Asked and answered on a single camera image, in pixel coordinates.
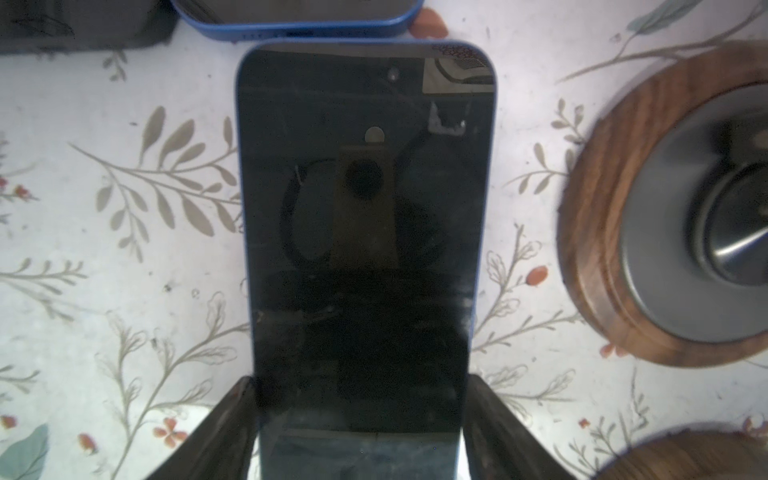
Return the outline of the black phone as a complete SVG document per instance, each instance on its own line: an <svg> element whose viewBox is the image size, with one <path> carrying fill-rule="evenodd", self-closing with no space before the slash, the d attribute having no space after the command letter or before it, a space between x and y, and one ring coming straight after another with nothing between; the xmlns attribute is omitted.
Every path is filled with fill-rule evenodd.
<svg viewBox="0 0 768 480"><path fill-rule="evenodd" d="M171 36L169 1L2 0L3 54L143 48Z"/></svg>

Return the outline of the blue case phone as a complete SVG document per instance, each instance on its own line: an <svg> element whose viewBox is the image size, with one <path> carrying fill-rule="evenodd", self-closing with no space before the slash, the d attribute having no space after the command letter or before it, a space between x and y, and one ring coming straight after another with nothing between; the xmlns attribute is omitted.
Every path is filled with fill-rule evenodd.
<svg viewBox="0 0 768 480"><path fill-rule="evenodd" d="M418 0L176 0L180 18L219 41L272 38L386 38L405 32Z"/></svg>

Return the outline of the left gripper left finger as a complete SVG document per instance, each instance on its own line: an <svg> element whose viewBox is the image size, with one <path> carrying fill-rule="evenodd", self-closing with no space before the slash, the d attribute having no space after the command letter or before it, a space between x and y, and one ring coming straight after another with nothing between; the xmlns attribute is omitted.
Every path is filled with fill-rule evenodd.
<svg viewBox="0 0 768 480"><path fill-rule="evenodd" d="M256 383L245 376L148 480L246 479L259 423Z"/></svg>

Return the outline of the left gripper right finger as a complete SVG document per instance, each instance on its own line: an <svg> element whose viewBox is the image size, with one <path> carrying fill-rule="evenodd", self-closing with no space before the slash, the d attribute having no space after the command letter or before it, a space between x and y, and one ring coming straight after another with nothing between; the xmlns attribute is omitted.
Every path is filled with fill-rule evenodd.
<svg viewBox="0 0 768 480"><path fill-rule="evenodd" d="M478 375L467 380L463 436L473 480L573 480Z"/></svg>

